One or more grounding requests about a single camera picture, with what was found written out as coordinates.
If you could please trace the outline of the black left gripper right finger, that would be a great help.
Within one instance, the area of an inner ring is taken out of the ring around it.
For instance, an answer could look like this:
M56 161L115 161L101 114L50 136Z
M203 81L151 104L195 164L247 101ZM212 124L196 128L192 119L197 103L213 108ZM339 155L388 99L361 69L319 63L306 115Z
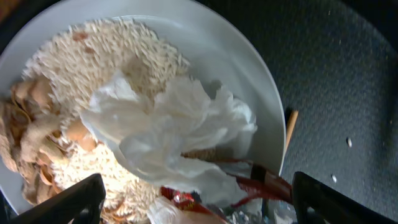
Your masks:
M298 223L397 224L303 172L294 174L292 201Z

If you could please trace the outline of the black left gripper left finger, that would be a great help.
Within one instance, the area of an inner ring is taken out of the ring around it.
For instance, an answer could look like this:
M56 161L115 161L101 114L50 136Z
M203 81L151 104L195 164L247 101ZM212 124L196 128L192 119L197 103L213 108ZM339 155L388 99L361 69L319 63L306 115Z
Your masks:
M106 191L100 174L92 174L9 221L10 224L99 224Z

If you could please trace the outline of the red snack wrapper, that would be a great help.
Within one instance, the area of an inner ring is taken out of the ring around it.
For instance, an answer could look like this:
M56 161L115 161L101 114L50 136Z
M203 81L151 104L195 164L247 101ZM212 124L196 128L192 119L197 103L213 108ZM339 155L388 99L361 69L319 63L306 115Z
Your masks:
M216 161L215 164L228 175L235 177L240 189L248 194L239 202L232 204L231 208L238 208L258 198L293 204L292 186L262 165L239 159L224 159ZM183 211L212 215L223 223L228 223L222 209L203 204L196 193L182 193L165 187L162 187L160 192Z

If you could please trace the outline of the small white tissue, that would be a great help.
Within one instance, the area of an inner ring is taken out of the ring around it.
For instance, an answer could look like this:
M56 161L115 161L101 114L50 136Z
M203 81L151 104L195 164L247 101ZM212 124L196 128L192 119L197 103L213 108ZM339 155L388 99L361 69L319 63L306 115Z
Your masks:
M149 206L147 217L152 224L222 224L215 215L183 211L169 199L161 196Z

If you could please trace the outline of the clear plastic wrap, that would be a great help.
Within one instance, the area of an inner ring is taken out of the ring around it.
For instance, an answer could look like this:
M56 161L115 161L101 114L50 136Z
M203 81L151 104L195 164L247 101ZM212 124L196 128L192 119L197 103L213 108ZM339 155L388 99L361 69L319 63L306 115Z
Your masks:
M116 72L93 92L80 118L121 166L152 185L196 192L204 203L220 207L246 196L216 164L185 157L256 132L255 114L225 86L211 98L200 81L177 77L150 100Z

